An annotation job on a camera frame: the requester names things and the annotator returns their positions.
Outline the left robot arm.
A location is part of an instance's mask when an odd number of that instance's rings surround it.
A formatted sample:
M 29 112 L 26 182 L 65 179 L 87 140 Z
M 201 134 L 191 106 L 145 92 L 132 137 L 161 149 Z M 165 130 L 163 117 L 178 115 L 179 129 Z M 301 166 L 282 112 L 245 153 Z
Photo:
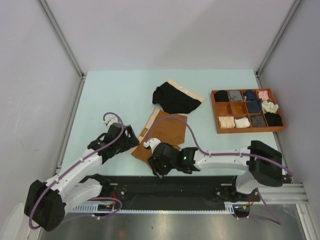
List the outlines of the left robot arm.
M 130 125 L 111 123 L 107 132 L 93 140 L 68 169 L 30 185 L 24 207 L 29 227 L 52 231 L 78 205 L 93 198 L 107 199 L 111 193 L 110 180 L 97 173 L 89 175 L 89 172 L 138 145 L 139 140 Z

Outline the brown boxer underwear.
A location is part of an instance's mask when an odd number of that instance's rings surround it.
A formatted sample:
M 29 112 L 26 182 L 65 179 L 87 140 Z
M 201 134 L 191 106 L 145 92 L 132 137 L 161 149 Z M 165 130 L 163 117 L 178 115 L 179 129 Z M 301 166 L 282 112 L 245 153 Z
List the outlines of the brown boxer underwear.
M 158 123 L 150 132 L 149 137 L 147 138 L 147 133 L 149 132 L 152 125 L 165 117 L 177 117 L 187 122 L 188 117 L 181 114 L 169 114 L 163 110 L 155 107 L 152 114 L 150 115 L 147 123 L 142 129 L 140 135 L 137 137 L 139 140 L 139 145 L 131 149 L 129 152 L 133 157 L 142 161 L 143 163 L 148 164 L 148 158 L 152 153 L 144 148 L 143 143 L 146 139 L 157 138 L 163 143 L 168 143 L 173 145 L 174 148 L 180 149 L 179 145 L 185 142 L 186 135 L 186 125 L 177 119 L 165 119 Z

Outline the navy blue underwear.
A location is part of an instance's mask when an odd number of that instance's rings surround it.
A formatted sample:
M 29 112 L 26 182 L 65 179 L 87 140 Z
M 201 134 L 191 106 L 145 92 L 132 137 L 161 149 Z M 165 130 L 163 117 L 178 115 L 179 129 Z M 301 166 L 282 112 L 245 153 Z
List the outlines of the navy blue underwear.
M 246 107 L 249 114 L 259 114 L 262 111 L 262 99 L 248 101 Z

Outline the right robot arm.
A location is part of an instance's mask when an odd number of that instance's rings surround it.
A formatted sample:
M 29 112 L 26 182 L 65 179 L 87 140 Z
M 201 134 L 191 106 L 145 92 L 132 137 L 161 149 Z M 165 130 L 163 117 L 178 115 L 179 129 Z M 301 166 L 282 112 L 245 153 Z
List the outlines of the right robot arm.
M 231 152 L 201 150 L 198 147 L 176 149 L 157 138 L 145 141 L 143 146 L 151 151 L 147 161 L 153 174 L 159 178 L 171 170 L 185 174 L 209 169 L 242 171 L 230 188 L 231 196 L 237 201 L 242 201 L 261 186 L 278 188 L 283 185 L 282 154 L 258 140 Z

